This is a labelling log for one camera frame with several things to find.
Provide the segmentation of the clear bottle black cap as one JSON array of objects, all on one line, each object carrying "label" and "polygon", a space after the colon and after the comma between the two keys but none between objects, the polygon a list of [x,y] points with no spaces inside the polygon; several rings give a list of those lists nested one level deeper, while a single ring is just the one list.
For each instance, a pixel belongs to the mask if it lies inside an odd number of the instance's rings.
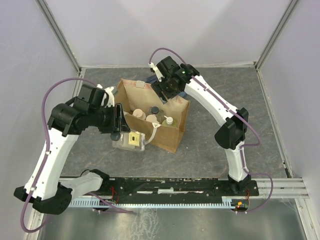
[{"label": "clear bottle black cap", "polygon": [[157,107],[157,106],[151,106],[149,109],[148,109],[148,113],[150,115],[155,115],[160,121],[163,121],[163,118],[164,118],[164,115],[165,115],[165,112],[163,109]]},{"label": "clear bottle black cap", "polygon": [[139,131],[113,133],[111,135],[112,147],[129,151],[145,150],[145,134]]}]

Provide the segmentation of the cream jar with lid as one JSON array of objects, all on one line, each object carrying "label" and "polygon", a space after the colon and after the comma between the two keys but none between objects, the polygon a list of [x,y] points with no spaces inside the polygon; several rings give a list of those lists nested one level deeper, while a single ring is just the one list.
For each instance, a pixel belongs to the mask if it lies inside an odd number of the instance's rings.
[{"label": "cream jar with lid", "polygon": [[132,115],[138,119],[142,119],[142,120],[145,120],[146,119],[146,114],[143,110],[141,110],[140,108],[136,108]]}]

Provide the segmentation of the brown canvas tote bag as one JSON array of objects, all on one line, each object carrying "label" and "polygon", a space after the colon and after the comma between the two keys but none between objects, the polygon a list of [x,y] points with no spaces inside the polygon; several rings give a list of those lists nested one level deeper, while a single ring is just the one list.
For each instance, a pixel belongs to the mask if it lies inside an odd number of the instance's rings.
[{"label": "brown canvas tote bag", "polygon": [[[115,95],[115,102],[121,103],[128,126],[135,131],[145,134],[149,142],[168,152],[175,153],[186,131],[187,117],[189,113],[190,101],[180,96],[175,96],[163,104],[161,99],[152,89],[149,83],[136,80],[121,79],[117,85],[118,93]],[[151,107],[158,107],[164,111],[164,115],[172,117],[177,122],[176,127],[160,125],[154,128],[153,124],[147,120],[139,119],[133,115],[134,110],[140,109],[147,116]]]}]

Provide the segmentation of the small green pump bottle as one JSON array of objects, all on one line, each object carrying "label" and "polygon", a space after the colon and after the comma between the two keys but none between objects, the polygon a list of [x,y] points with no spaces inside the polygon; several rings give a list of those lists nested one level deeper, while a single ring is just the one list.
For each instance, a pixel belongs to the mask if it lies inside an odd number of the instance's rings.
[{"label": "small green pump bottle", "polygon": [[177,121],[174,120],[171,116],[164,116],[164,120],[162,122],[162,125],[165,127],[173,127],[173,128],[178,127]]}]

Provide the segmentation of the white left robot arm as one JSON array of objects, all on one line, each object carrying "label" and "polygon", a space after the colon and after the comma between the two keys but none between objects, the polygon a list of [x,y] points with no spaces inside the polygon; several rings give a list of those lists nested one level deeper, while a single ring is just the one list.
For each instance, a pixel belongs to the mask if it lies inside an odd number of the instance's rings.
[{"label": "white left robot arm", "polygon": [[88,127],[110,134],[113,141],[130,132],[123,106],[115,102],[116,94],[114,86],[102,88],[83,84],[78,96],[52,109],[45,123],[49,140],[44,143],[29,181],[15,189],[13,195],[17,199],[31,203],[40,213],[59,215],[76,198],[90,192],[106,195],[110,191],[109,175],[98,169],[65,183],[59,179],[71,148]]}]

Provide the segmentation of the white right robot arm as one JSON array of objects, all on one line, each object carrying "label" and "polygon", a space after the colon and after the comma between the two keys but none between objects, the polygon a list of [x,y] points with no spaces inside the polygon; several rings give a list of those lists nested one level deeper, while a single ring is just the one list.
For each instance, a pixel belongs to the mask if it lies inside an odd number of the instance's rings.
[{"label": "white right robot arm", "polygon": [[197,100],[216,120],[220,128],[214,138],[225,150],[227,157],[228,188],[233,195],[241,195],[247,190],[247,184],[251,180],[244,155],[240,150],[241,145],[245,143],[248,111],[227,103],[190,64],[178,64],[171,56],[167,56],[158,64],[149,62],[148,65],[157,77],[157,81],[152,83],[151,87],[163,103],[185,92]]}]

